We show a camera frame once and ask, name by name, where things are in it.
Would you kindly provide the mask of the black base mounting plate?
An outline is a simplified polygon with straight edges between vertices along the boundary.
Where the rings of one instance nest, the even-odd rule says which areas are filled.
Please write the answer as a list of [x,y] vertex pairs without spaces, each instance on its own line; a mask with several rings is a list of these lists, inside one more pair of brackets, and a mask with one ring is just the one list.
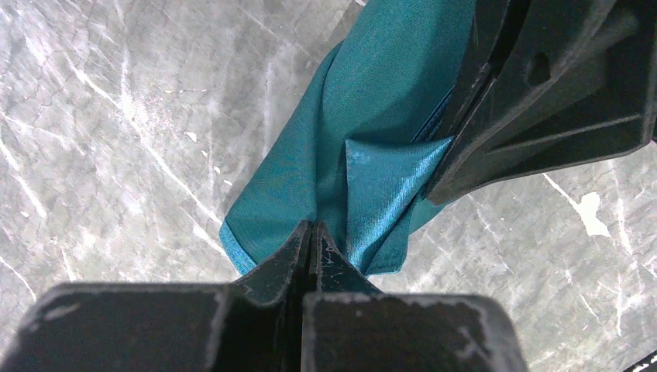
[[638,362],[626,368],[624,372],[657,372],[657,351],[644,356]]

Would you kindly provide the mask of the teal cloth napkin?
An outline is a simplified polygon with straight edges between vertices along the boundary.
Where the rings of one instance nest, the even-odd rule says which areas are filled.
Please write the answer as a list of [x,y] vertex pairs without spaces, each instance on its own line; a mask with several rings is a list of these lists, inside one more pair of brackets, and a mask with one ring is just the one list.
[[439,134],[473,1],[371,1],[319,65],[219,232],[238,272],[302,220],[324,222],[362,274],[398,272],[439,213],[422,191],[451,143]]

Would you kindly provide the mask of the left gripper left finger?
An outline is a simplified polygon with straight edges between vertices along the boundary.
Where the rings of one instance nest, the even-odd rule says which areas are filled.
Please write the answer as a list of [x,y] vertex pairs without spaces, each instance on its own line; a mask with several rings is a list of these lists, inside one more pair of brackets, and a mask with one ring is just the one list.
[[231,283],[69,283],[19,324],[3,371],[298,371],[312,224]]

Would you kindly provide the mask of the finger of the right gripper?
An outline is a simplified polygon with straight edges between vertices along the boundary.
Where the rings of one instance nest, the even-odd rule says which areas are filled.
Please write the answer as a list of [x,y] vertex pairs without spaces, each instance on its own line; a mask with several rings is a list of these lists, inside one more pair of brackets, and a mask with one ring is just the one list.
[[531,1],[478,1],[449,104],[430,126],[430,140],[476,142],[495,149],[529,127],[521,107],[531,91],[534,49]]
[[452,139],[427,183],[441,205],[499,181],[621,157],[656,139],[656,3],[531,1],[529,127],[495,149]]

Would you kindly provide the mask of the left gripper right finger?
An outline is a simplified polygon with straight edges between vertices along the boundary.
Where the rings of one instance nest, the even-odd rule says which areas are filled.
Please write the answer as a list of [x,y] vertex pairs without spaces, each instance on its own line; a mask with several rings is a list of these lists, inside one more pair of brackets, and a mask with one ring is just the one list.
[[304,371],[525,371],[500,304],[473,294],[387,294],[339,251],[324,223],[312,233],[303,299]]

